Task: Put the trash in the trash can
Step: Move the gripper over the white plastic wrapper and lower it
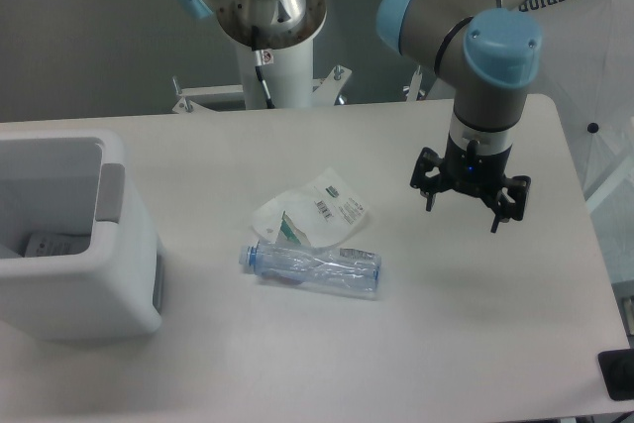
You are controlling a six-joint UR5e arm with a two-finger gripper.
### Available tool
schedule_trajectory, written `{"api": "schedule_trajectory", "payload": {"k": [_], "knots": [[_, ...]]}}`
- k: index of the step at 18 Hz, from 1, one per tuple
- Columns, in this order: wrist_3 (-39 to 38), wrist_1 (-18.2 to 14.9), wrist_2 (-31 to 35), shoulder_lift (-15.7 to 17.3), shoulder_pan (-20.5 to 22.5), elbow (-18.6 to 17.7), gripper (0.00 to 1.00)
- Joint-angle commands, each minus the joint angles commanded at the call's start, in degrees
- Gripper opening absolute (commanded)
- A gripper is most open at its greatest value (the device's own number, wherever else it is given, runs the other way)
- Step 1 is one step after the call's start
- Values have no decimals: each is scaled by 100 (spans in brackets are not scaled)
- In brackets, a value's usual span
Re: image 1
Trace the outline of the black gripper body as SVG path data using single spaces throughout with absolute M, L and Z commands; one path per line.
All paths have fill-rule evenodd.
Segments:
M 472 131 L 452 133 L 443 157 L 424 148 L 415 163 L 410 186 L 420 191 L 454 190 L 480 199 L 502 221 L 521 221 L 531 186 L 528 175 L 505 175 L 512 148 L 510 133 Z

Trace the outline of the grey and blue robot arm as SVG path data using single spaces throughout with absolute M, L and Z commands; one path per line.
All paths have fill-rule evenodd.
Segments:
M 287 59 L 309 49 L 326 19 L 325 0 L 177 0 L 192 17 L 215 16 L 242 56 L 251 109 L 314 104 L 313 61 Z M 448 190 L 480 199 L 496 224 L 519 221 L 531 180 L 507 176 L 519 122 L 542 48 L 528 0 L 381 0 L 375 27 L 396 53 L 430 68 L 456 96 L 446 150 L 423 149 L 410 184 L 428 201 Z

